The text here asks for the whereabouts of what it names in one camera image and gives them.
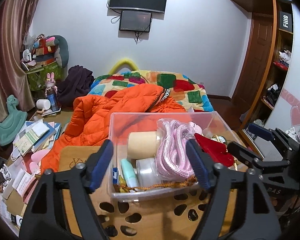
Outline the white mug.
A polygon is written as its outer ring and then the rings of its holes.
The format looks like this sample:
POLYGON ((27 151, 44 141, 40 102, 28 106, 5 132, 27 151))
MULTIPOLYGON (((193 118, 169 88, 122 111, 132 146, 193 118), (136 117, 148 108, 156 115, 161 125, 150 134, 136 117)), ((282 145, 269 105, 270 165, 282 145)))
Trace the white mug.
POLYGON ((51 107, 51 102, 48 99, 39 99, 36 102, 36 107, 39 110, 49 110, 51 107))

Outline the grey plush toy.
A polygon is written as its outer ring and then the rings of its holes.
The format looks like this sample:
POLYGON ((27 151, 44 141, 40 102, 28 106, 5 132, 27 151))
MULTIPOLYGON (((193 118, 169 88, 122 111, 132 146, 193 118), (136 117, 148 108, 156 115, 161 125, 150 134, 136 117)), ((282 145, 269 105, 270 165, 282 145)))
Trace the grey plush toy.
POLYGON ((69 61, 68 43, 66 39, 60 35, 52 35, 48 36, 47 38, 52 37, 55 38, 55 44, 57 47, 54 54, 54 58, 60 67, 65 68, 68 65, 69 61))

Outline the red velvet pouch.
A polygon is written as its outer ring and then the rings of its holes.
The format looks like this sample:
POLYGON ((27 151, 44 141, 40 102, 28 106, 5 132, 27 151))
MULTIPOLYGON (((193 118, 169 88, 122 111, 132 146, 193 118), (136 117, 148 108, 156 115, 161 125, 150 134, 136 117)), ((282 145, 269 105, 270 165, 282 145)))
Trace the red velvet pouch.
POLYGON ((198 133, 194 134, 202 151, 207 153, 215 163, 221 163, 226 167, 234 165, 234 156, 227 150, 226 144, 209 139, 198 133))

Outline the blue Max box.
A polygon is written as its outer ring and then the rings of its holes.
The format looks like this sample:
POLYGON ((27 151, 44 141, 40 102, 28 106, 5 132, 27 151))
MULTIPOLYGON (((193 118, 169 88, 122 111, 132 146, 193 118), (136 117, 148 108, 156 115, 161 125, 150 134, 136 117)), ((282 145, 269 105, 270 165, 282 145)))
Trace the blue Max box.
POLYGON ((112 182, 114 186, 119 186, 120 184, 119 171, 117 167, 114 167, 112 170, 112 182))

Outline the colourful patchwork blanket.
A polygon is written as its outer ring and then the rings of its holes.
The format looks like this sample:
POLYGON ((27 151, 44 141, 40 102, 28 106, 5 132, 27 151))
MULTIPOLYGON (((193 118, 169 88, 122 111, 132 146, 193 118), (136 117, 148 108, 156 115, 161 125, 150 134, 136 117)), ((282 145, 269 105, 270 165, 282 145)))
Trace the colourful patchwork blanket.
POLYGON ((94 80, 89 93, 110 98, 120 90, 143 83, 168 89, 170 96, 187 111, 191 109, 195 112, 214 111, 205 87, 180 73, 135 70, 120 74, 102 75, 94 80))

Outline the pile of books papers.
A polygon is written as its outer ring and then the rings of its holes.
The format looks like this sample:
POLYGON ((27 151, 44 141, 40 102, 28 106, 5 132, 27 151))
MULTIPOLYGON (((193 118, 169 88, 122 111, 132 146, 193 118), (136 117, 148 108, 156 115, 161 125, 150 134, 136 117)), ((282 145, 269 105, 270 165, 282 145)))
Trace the pile of books papers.
POLYGON ((17 160, 27 153, 34 153, 42 149, 50 150, 58 139, 61 124, 57 122, 25 121, 24 125, 13 140, 11 159, 17 160))

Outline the small black wall monitor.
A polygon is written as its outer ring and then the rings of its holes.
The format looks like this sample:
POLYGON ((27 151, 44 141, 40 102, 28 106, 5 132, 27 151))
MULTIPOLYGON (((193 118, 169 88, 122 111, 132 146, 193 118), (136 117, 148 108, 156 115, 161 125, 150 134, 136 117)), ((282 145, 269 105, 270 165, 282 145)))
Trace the small black wall monitor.
POLYGON ((119 31, 149 33, 152 13, 137 10, 123 10, 120 16, 119 31))

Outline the yellow headboard arch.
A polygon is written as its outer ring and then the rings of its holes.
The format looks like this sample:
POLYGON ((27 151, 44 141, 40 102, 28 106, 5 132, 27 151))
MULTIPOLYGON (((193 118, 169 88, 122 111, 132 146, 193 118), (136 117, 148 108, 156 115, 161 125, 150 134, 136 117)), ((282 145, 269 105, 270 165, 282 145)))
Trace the yellow headboard arch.
POLYGON ((137 71, 139 69, 137 67, 137 65, 131 59, 124 58, 124 59, 117 61, 117 63, 115 63, 113 65, 113 67, 111 68, 111 70, 109 71, 108 74, 113 75, 113 74, 117 73, 123 67, 129 68, 131 71, 137 71))

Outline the striped pink curtain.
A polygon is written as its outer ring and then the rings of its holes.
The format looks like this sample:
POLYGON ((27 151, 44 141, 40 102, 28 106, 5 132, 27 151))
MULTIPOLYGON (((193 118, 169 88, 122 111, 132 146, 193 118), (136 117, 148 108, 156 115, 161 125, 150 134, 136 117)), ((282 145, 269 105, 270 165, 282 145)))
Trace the striped pink curtain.
POLYGON ((38 0, 4 0, 0 6, 0 121, 8 116, 6 100, 10 95, 18 99, 22 111, 34 107, 20 54, 37 4, 38 0))

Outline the wooden wardrobe shelf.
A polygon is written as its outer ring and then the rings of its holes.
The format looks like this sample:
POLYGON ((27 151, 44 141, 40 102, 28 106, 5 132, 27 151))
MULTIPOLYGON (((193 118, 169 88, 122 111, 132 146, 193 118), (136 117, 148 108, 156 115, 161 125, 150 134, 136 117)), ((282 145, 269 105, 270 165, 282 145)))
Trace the wooden wardrobe shelf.
POLYGON ((243 117, 238 128, 243 134, 255 120, 263 124, 274 109, 266 99, 266 90, 283 85, 286 71, 275 65, 281 49, 293 45, 293 11, 291 0, 231 0, 251 13, 247 52, 236 85, 232 103, 243 117))

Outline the gold drawstring pouch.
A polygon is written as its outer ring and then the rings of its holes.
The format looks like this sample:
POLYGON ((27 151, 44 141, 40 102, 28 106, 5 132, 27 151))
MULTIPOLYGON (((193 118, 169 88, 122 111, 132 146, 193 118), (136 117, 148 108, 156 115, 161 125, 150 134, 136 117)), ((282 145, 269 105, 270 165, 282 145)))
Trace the gold drawstring pouch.
MULTIPOLYGON (((238 168, 237 168, 238 160, 236 157, 234 157, 234 160, 235 160, 235 163, 231 167, 234 167, 235 170, 237 171, 238 170, 238 168)), ((128 187, 126 184, 126 181, 125 181, 124 184, 120 182, 119 191, 121 193, 128 193, 130 190, 132 190, 132 192, 136 192, 137 190, 140 190, 142 192, 142 191, 149 191, 149 190, 158 189, 158 188, 182 188, 182 187, 192 186, 196 182, 197 182, 197 178, 195 177, 195 175, 192 175, 189 178, 186 178, 182 181, 168 181, 168 182, 164 182, 164 183, 160 183, 160 184, 155 184, 150 187, 141 187, 141 186, 128 187)))

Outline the clear plastic storage bin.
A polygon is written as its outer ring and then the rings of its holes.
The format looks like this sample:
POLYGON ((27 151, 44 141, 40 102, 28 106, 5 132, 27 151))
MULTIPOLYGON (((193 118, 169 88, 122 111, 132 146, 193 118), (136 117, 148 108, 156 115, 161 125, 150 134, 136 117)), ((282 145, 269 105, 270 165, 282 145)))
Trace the clear plastic storage bin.
POLYGON ((149 191, 121 193, 119 186, 112 182, 112 170, 118 168, 119 180, 125 183, 121 170, 121 159, 130 161, 137 177, 136 160, 127 157, 127 141, 131 132, 159 131, 161 143, 155 155, 157 175, 161 183, 182 181, 194 175, 194 171, 186 154, 186 143, 194 139, 198 133, 207 138, 216 139, 228 145, 230 142, 240 143, 238 135, 228 126, 216 112, 187 113, 113 113, 110 117, 109 139, 114 145, 113 159, 109 166, 108 193, 111 198, 121 202, 138 202, 169 194, 180 193, 195 188, 158 188, 149 191))

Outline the white round plastic jar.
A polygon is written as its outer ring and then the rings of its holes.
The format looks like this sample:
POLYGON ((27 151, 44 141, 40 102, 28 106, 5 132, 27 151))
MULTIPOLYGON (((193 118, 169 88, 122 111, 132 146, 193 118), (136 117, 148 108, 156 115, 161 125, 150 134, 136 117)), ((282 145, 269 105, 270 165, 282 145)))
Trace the white round plastic jar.
POLYGON ((141 187, 150 187, 161 183, 161 180, 157 175, 154 158, 136 160, 136 171, 141 187))

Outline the dark purple clothing pile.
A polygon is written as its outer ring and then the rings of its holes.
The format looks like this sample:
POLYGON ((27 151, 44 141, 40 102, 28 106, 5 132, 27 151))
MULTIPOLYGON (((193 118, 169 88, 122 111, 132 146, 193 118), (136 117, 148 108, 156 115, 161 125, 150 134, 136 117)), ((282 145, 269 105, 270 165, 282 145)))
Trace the dark purple clothing pile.
POLYGON ((57 101, 63 107, 72 106, 77 97, 86 96, 94 81, 93 72, 83 66, 69 69, 64 81, 57 84, 57 101))

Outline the beige lidded cup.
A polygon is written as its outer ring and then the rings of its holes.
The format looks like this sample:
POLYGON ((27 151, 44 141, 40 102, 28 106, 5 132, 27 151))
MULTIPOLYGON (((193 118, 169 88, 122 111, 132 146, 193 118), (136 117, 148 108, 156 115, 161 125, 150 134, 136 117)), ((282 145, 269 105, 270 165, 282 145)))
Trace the beige lidded cup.
POLYGON ((127 141, 127 157, 129 159, 153 158, 161 143, 159 131, 131 132, 127 141))

